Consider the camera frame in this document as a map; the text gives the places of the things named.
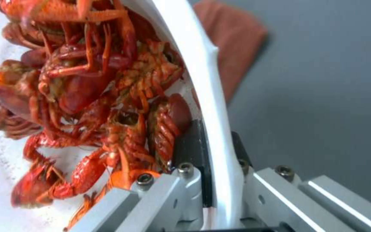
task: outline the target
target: hex socket screw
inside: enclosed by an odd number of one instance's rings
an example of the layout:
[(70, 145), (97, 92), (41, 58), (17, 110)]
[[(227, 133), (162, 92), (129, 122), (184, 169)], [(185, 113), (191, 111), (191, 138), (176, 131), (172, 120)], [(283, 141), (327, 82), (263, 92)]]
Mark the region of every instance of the hex socket screw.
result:
[(241, 170), (243, 171), (243, 174), (247, 175), (249, 173), (249, 162), (243, 159), (238, 159), (238, 163), (241, 166)]
[(274, 171), (281, 177), (286, 179), (288, 182), (292, 182), (294, 179), (294, 171), (292, 168), (286, 165), (278, 165)]
[(182, 176), (183, 178), (189, 178), (191, 176), (193, 176), (194, 174), (194, 166), (192, 163), (180, 163), (180, 165), (178, 165), (178, 173), (180, 174), (180, 176)]
[(150, 173), (143, 173), (137, 178), (137, 185), (142, 190), (147, 191), (154, 183), (154, 177)]

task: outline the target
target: gray background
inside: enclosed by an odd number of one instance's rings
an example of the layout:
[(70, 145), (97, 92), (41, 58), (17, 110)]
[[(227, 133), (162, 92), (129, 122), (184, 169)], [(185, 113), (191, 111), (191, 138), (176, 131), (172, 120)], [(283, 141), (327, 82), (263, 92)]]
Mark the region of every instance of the gray background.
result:
[(228, 106), (255, 169), (325, 174), (371, 201), (371, 0), (224, 2), (270, 32)]

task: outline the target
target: cooked crayfish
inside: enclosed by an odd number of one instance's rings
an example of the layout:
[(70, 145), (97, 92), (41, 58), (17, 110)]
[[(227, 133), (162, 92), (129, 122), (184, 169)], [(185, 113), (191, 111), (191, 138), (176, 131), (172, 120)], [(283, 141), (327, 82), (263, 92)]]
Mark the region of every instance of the cooked crayfish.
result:
[(164, 90), (177, 81), (183, 71), (180, 56), (168, 43), (148, 40), (140, 47), (137, 61), (119, 72), (122, 78), (116, 88), (120, 90), (125, 107), (147, 113), (148, 99), (165, 96)]
[[(119, 0), (0, 0), (0, 11), (10, 20), (3, 37), (32, 49), (0, 65), (0, 130), (30, 135), (23, 156), (32, 165), (12, 206), (84, 194), (112, 169), (99, 194), (84, 195), (69, 229), (111, 188), (130, 189), (143, 173), (157, 178), (157, 165), (170, 172), (191, 113), (179, 94), (165, 96), (185, 68), (150, 22)], [(76, 146), (96, 150), (69, 181), (39, 150)]]
[(191, 123), (191, 112), (180, 94), (159, 97), (148, 115), (148, 148), (164, 172), (171, 172), (175, 138)]
[(18, 140), (40, 130), (40, 125), (18, 117), (0, 102), (0, 131), (4, 131), (7, 138)]

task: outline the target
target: red cloth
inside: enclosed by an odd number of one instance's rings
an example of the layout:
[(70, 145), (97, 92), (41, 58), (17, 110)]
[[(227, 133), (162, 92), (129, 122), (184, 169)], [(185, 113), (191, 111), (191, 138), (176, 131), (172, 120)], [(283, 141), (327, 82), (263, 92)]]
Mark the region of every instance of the red cloth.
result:
[(228, 102), (267, 36), (266, 28), (249, 12), (216, 0), (202, 0), (194, 11), (213, 44), (218, 46), (218, 70)]

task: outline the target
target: white plate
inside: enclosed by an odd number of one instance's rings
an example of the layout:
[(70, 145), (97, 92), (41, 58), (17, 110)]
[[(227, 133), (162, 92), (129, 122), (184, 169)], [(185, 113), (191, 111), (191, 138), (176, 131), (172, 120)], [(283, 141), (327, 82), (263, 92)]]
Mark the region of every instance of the white plate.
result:
[[(202, 114), (205, 118), (208, 141), (210, 144), (215, 144), (210, 147), (211, 164), (214, 167), (213, 181), (216, 183), (217, 179), (222, 179), (221, 185), (216, 185), (214, 188), (213, 197), (217, 209), (213, 215), (212, 226), (216, 228), (234, 227), (237, 225), (241, 207), (243, 175), (231, 145), (224, 96), (216, 67), (216, 48), (207, 40), (200, 23), (185, 0), (123, 2), (146, 16), (153, 23), (162, 40), (168, 40), (172, 45), (177, 44), (179, 50), (182, 51), (187, 69), (193, 75), (191, 79), (198, 84), (196, 91), (203, 108)], [(163, 19), (169, 20), (167, 26)], [(19, 60), (21, 54), (27, 50), (3, 39), (1, 29), (7, 22), (6, 17), (0, 13), (0, 64), (6, 59)], [(193, 118), (201, 118), (201, 113), (192, 99), (191, 88), (190, 78), (186, 74), (184, 81), (178, 81), (166, 93), (181, 93), (190, 105)], [(56, 200), (51, 206), (38, 209), (11, 207), (12, 187), (30, 165), (22, 159), (25, 141), (26, 138), (19, 141), (6, 139), (0, 132), (0, 231), (7, 229), (10, 231), (61, 231), (82, 203), (82, 196)], [(67, 173), (70, 173), (76, 163), (89, 153), (80, 148), (42, 149), (41, 151), (47, 156), (55, 157), (56, 166)], [(107, 178), (108, 174), (105, 172), (88, 193), (100, 190)]]

